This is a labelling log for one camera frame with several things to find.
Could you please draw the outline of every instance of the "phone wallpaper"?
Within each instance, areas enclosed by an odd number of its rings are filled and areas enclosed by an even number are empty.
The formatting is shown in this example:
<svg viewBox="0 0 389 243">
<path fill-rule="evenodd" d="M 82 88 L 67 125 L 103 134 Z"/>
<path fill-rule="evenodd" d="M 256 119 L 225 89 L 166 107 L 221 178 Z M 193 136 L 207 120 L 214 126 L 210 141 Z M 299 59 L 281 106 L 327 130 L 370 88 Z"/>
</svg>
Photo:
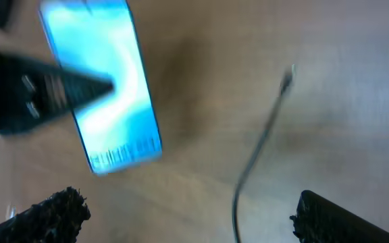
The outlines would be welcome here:
<svg viewBox="0 0 389 243">
<path fill-rule="evenodd" d="M 75 111 L 92 171 L 108 173 L 159 157 L 159 131 L 128 6 L 49 3 L 42 15 L 62 66 L 110 76 L 114 83 L 113 94 Z"/>
</svg>

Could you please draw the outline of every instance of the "phone screen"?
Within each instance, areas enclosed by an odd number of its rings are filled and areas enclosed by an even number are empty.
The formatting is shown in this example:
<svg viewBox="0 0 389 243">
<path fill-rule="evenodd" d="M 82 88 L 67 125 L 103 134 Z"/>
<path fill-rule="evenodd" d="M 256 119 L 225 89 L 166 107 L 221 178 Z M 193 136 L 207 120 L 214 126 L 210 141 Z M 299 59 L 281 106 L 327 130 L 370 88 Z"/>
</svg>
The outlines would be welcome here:
<svg viewBox="0 0 389 243">
<path fill-rule="evenodd" d="M 131 12 L 123 1 L 46 1 L 41 17 L 63 67 L 110 76 L 115 92 L 74 111 L 94 173 L 109 173 L 161 155 Z"/>
</svg>

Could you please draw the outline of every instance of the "black cable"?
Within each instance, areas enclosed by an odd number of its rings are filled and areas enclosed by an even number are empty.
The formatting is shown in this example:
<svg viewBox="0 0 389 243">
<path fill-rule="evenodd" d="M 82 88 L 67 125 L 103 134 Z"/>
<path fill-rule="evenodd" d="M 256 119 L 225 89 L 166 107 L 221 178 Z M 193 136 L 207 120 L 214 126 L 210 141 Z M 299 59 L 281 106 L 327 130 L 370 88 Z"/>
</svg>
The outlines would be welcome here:
<svg viewBox="0 0 389 243">
<path fill-rule="evenodd" d="M 274 122 L 276 121 L 278 111 L 280 110 L 280 106 L 282 104 L 282 100 L 284 98 L 284 95 L 286 94 L 286 91 L 288 90 L 289 86 L 292 84 L 294 76 L 294 65 L 290 70 L 288 70 L 282 80 L 281 88 L 280 88 L 280 95 L 277 98 L 276 102 L 274 103 L 273 109 L 269 115 L 269 118 L 267 120 L 267 123 L 265 125 L 265 129 L 262 132 L 262 135 L 255 147 L 255 150 L 253 151 L 249 162 L 247 163 L 244 171 L 241 173 L 240 178 L 238 179 L 238 183 L 235 187 L 234 192 L 234 199 L 232 201 L 232 226 L 234 229 L 234 237 L 236 243 L 241 243 L 241 236 L 240 236 L 240 230 L 238 227 L 238 200 L 240 198 L 240 191 L 242 187 L 244 186 L 253 166 L 256 164 L 257 157 L 259 156 L 259 153 L 261 152 L 261 149 L 263 145 L 265 144 L 265 141 L 268 139 L 269 131 L 273 128 Z"/>
</svg>

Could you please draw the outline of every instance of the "brown wooden surface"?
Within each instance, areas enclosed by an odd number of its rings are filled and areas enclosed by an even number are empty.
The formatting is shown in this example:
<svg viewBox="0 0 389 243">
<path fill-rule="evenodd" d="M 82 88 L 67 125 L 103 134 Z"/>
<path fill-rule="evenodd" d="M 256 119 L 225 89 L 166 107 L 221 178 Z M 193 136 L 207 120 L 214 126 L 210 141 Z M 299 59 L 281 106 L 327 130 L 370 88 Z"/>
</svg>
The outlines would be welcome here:
<svg viewBox="0 0 389 243">
<path fill-rule="evenodd" d="M 79 242 L 232 242 L 234 184 L 295 63 L 240 200 L 244 242 L 297 242 L 288 216 L 304 189 L 389 231 L 389 1 L 130 4 L 163 158 L 96 177 L 71 117 L 0 139 L 0 221 L 72 185 L 92 213 Z M 24 1 L 0 46 L 51 60 L 37 5 Z"/>
</svg>

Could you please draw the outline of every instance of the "blue phone screen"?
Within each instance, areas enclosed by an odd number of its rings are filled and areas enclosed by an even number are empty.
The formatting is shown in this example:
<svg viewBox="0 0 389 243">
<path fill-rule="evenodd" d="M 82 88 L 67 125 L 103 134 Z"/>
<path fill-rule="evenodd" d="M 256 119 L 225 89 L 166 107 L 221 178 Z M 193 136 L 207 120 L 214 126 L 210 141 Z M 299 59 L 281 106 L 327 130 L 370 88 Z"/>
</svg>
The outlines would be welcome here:
<svg viewBox="0 0 389 243">
<path fill-rule="evenodd" d="M 95 173 L 161 155 L 136 33 L 126 3 L 44 2 L 43 24 L 63 67 L 110 76 L 115 92 L 74 112 Z"/>
</svg>

